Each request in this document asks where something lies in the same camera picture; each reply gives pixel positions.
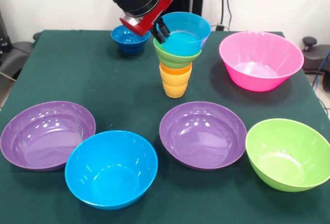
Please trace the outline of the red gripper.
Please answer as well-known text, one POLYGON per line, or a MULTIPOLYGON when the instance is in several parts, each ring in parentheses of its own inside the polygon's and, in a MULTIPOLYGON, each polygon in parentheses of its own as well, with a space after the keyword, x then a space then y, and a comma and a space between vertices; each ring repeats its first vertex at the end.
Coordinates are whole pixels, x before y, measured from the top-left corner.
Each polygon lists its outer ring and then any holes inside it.
POLYGON ((170 31, 161 17, 173 0, 158 0, 151 11, 141 16, 133 17, 128 14, 121 16, 120 21, 133 33, 144 36, 148 31, 152 33, 158 43, 162 44, 170 36, 170 31))

